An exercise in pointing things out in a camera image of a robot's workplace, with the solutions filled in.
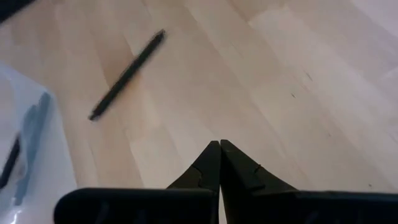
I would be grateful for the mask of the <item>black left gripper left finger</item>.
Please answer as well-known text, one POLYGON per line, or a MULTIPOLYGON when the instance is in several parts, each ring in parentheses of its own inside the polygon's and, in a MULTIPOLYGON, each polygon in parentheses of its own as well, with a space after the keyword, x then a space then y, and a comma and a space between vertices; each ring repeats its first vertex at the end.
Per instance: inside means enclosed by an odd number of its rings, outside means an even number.
POLYGON ((206 211, 198 218, 209 216, 208 223, 219 224, 221 145, 211 141, 190 167, 167 189, 209 190, 212 193, 206 211))

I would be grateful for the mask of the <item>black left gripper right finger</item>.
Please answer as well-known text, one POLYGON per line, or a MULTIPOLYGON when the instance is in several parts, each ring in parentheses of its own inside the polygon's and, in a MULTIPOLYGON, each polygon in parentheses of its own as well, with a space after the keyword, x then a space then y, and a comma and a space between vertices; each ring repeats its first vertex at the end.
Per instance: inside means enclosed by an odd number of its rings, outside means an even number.
POLYGON ((267 171, 229 140, 221 140, 220 184, 228 223, 282 223, 283 202, 268 195, 295 188, 267 171))

